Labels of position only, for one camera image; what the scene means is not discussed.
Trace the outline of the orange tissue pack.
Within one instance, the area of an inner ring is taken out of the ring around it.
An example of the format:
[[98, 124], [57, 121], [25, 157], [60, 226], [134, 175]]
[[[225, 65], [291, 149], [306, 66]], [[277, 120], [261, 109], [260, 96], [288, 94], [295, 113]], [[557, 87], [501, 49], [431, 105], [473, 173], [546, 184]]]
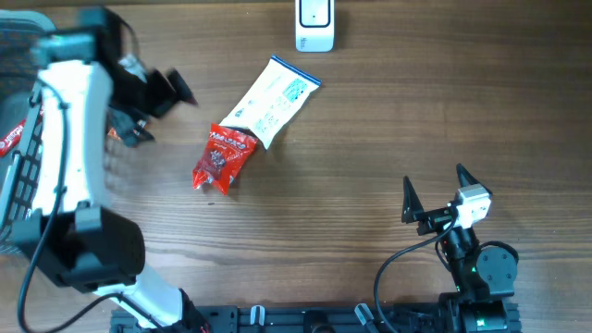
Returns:
[[114, 139], [114, 140], [117, 140], [117, 141], [120, 141], [120, 140], [121, 140], [121, 138], [120, 138], [120, 137], [117, 135], [117, 132], [116, 132], [116, 131], [115, 131], [113, 128], [111, 128], [111, 129], [110, 129], [110, 130], [107, 132], [107, 135], [108, 135], [110, 138]]

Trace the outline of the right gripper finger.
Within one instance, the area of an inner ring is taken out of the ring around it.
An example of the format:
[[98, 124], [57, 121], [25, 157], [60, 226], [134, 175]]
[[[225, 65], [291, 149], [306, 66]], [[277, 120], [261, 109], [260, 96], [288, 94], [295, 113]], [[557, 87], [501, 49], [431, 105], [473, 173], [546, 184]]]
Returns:
[[403, 178], [403, 204], [401, 209], [401, 221], [411, 224], [418, 220], [418, 216], [424, 212], [424, 207], [411, 183], [410, 179]]
[[479, 180], [477, 180], [461, 163], [456, 165], [456, 172], [459, 183], [461, 187], [468, 187], [471, 185], [481, 185], [489, 195], [492, 195], [493, 192], [483, 185]]

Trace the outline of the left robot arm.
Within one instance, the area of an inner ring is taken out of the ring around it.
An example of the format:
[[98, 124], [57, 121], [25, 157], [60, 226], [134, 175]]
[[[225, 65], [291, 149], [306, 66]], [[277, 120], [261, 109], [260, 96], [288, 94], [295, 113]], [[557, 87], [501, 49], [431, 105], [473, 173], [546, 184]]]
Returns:
[[43, 152], [31, 215], [15, 222], [15, 245], [30, 271], [55, 285], [113, 301], [141, 329], [207, 332], [210, 324], [184, 290], [166, 283], [145, 262], [140, 227], [109, 208], [105, 138], [149, 140], [138, 124], [195, 99], [176, 70], [146, 71], [123, 52], [128, 24], [99, 6], [84, 8], [79, 24], [39, 38], [31, 52], [41, 90]]

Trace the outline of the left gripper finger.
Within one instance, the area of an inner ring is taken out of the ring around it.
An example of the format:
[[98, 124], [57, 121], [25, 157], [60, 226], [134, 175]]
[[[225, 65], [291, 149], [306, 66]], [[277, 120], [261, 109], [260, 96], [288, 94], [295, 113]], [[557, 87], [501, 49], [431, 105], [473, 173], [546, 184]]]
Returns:
[[180, 101], [190, 105], [198, 105], [198, 102], [189, 85], [175, 68], [171, 68], [166, 73], [166, 77]]
[[113, 108], [107, 111], [107, 132], [113, 128], [127, 147], [154, 141], [154, 136], [146, 129], [148, 124], [149, 118], [145, 116], [129, 115]]

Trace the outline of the red snack bag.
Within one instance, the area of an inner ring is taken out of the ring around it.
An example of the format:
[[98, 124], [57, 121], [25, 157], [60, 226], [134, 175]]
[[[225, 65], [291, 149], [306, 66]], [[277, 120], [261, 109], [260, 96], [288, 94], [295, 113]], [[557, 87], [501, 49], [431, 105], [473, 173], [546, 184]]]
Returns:
[[193, 188], [210, 184], [227, 195], [257, 143], [251, 135], [212, 123], [202, 157], [192, 171]]

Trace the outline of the cream snack pouch blue seal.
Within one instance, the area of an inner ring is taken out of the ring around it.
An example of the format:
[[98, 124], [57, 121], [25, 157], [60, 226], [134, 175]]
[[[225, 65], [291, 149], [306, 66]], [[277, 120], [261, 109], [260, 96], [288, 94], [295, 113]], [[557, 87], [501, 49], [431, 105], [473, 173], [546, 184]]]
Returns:
[[220, 125], [250, 131], [267, 150], [321, 85], [319, 78], [272, 55], [251, 88]]

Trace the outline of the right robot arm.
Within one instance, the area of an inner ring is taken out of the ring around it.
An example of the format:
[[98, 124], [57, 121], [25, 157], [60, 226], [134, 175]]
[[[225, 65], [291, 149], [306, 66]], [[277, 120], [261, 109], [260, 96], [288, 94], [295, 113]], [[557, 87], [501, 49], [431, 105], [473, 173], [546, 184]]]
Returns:
[[401, 220], [417, 223], [420, 236], [436, 236], [438, 256], [457, 289], [438, 298], [438, 328], [444, 332], [519, 332], [519, 312], [509, 302], [519, 254], [504, 242], [478, 240], [475, 224], [488, 216], [493, 192], [463, 165], [457, 165], [456, 172], [460, 188], [454, 199], [431, 211], [422, 206], [410, 179], [403, 179]]

